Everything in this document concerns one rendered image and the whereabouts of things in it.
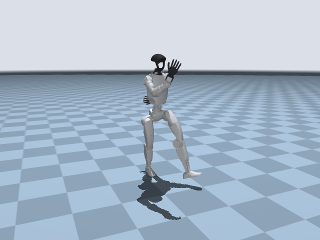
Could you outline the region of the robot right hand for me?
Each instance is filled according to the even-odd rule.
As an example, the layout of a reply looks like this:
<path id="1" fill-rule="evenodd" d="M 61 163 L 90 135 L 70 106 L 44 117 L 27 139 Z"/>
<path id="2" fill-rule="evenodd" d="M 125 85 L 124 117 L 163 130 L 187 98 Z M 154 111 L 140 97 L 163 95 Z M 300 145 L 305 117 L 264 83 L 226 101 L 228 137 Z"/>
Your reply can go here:
<path id="1" fill-rule="evenodd" d="M 178 69 L 179 69 L 180 66 L 181 66 L 181 63 L 179 64 L 179 61 L 177 62 L 177 64 L 176 64 L 176 62 L 177 62 L 177 59 L 176 59 L 175 62 L 174 62 L 174 59 L 173 59 L 173 60 L 172 60 L 172 63 L 171 63 L 171 67 L 170 67 L 170 62 L 168 62 L 168 64 L 167 64 L 168 73 L 169 73 L 169 74 L 167 74 L 166 79 L 167 79 L 167 77 L 172 78 L 171 82 L 173 81 L 174 75 L 178 72 Z M 174 63 L 174 65 L 173 65 L 173 63 Z M 179 66 L 178 66 L 178 64 L 179 64 Z M 176 66 L 175 66 L 175 65 L 176 65 Z M 178 68 L 177 68 L 177 66 L 178 66 Z M 165 79 L 165 80 L 166 80 L 166 79 Z"/>

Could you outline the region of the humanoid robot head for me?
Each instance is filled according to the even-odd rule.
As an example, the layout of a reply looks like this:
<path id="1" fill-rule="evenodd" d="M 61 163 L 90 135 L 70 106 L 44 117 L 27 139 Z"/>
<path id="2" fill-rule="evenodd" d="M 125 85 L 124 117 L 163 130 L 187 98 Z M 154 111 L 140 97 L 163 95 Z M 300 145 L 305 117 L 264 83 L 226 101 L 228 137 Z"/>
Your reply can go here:
<path id="1" fill-rule="evenodd" d="M 155 68 L 153 74 L 154 74 L 155 72 L 157 72 L 157 74 L 155 73 L 156 75 L 162 75 L 161 71 L 162 71 L 162 70 L 164 69 L 164 67 L 165 67 L 166 58 L 165 58 L 162 54 L 155 54 L 155 55 L 153 55 L 153 56 L 151 57 L 151 61 L 152 61 L 152 62 L 155 62 L 156 67 L 157 67 L 157 68 Z M 159 65 L 158 65 L 159 63 L 163 63 L 162 68 L 159 68 Z"/>

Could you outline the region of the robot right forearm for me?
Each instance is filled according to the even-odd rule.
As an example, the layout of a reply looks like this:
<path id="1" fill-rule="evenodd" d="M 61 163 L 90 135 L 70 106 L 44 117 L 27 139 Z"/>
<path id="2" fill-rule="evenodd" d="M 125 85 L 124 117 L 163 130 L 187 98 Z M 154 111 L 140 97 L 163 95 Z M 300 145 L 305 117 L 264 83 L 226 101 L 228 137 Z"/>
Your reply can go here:
<path id="1" fill-rule="evenodd" d="M 158 93 L 163 93 L 167 88 L 170 87 L 171 85 L 171 81 L 172 81 L 173 78 L 171 77 L 167 77 L 166 81 L 164 83 L 162 83 L 160 86 L 154 88 L 152 91 L 151 91 L 151 94 L 152 95 L 156 95 Z"/>

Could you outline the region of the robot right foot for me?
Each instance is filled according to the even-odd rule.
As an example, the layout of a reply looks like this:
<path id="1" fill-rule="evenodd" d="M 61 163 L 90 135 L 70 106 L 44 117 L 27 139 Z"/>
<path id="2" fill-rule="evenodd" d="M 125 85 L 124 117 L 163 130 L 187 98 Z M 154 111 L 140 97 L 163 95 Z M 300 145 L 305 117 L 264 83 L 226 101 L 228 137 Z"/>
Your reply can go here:
<path id="1" fill-rule="evenodd" d="M 152 168 L 149 168 L 147 169 L 147 167 L 145 167 L 145 171 L 147 172 L 147 174 L 151 177 L 154 177 L 156 175 L 156 173 L 153 171 Z"/>

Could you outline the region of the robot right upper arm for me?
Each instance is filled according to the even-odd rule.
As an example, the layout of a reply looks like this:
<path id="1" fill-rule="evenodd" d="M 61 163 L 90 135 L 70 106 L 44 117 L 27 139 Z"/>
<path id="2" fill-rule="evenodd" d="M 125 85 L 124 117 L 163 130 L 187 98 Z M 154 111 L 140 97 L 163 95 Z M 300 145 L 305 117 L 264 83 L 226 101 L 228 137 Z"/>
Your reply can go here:
<path id="1" fill-rule="evenodd" d="M 152 90 L 155 89 L 155 86 L 153 84 L 153 79 L 147 75 L 144 80 L 143 80 L 143 84 L 147 87 L 147 89 L 149 90 L 150 94 L 152 95 Z M 159 97 L 161 95 L 161 93 L 157 93 L 155 95 L 152 95 L 153 97 Z"/>

